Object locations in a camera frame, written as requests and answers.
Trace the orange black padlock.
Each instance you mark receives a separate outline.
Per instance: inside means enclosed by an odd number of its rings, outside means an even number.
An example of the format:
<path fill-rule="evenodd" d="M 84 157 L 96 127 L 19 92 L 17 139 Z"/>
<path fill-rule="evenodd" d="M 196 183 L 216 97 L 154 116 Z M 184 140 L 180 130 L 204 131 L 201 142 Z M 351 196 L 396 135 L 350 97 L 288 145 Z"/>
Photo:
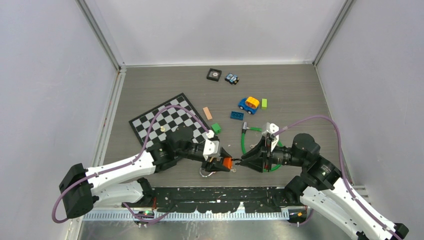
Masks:
<path fill-rule="evenodd" d="M 224 157 L 222 165 L 228 169 L 231 169 L 233 167 L 233 164 L 238 163 L 240 161 L 240 158 Z"/>

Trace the green cable lock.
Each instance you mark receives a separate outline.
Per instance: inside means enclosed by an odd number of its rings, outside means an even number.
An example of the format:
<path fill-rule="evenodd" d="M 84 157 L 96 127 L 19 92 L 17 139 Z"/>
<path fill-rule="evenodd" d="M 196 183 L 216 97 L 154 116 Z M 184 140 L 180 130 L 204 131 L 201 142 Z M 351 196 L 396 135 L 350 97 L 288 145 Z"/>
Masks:
<path fill-rule="evenodd" d="M 244 122 L 241 130 L 240 137 L 240 149 L 242 154 L 246 154 L 250 149 L 253 149 L 257 145 L 257 140 L 254 137 L 260 137 L 262 129 L 257 126 L 250 126 L 247 122 Z"/>

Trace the brass padlock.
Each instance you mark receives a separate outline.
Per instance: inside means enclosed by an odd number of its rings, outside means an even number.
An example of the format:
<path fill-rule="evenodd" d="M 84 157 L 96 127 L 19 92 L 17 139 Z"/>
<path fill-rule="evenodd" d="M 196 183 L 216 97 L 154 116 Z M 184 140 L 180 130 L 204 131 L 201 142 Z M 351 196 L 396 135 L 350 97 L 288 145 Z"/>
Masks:
<path fill-rule="evenodd" d="M 202 178 L 208 178 L 208 177 L 212 176 L 213 174 L 215 174 L 216 172 L 217 172 L 217 170 L 214 169 L 214 168 L 203 168 L 203 167 L 201 167 L 199 169 L 199 175 Z"/>

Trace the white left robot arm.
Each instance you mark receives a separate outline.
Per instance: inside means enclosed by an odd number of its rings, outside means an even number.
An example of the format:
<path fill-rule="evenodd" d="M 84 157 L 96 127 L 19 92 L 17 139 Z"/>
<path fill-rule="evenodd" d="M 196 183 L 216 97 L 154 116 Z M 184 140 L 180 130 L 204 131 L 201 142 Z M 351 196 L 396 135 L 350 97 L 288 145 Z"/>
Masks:
<path fill-rule="evenodd" d="M 233 159 L 212 130 L 201 143 L 193 142 L 193 136 L 193 130 L 183 127 L 132 157 L 98 167 L 71 166 L 59 184 L 58 202 L 63 203 L 66 218 L 117 203 L 148 207 L 154 192 L 145 176 L 172 168 L 181 159 L 200 162 L 200 169 L 207 173 L 231 170 Z"/>

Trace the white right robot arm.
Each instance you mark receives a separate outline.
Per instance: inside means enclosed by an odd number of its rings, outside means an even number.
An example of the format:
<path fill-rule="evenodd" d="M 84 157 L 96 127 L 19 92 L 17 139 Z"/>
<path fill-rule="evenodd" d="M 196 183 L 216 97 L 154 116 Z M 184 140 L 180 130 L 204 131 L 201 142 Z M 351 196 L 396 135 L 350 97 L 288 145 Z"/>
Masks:
<path fill-rule="evenodd" d="M 269 171 L 272 164 L 300 167 L 282 190 L 278 201 L 306 205 L 341 228 L 353 240 L 403 240 L 409 229 L 376 211 L 349 183 L 341 170 L 320 155 L 321 147 L 307 133 L 299 133 L 291 147 L 271 148 L 267 133 L 241 157 L 239 165 Z"/>

